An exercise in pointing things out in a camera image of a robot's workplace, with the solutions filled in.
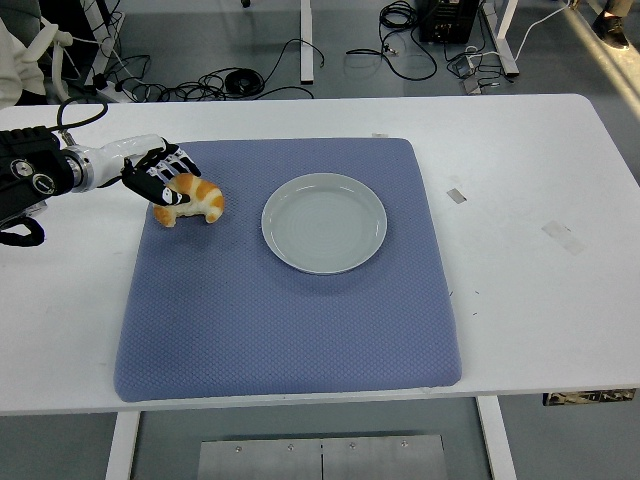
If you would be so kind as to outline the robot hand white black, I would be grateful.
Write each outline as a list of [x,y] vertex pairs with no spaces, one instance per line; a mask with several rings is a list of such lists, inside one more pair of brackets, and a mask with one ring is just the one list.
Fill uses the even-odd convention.
[[106,188],[120,181],[126,188],[159,206],[187,204],[193,194],[179,193],[169,182],[179,174],[201,175],[176,144],[158,135],[143,135],[109,143],[86,154],[91,167],[87,188]]

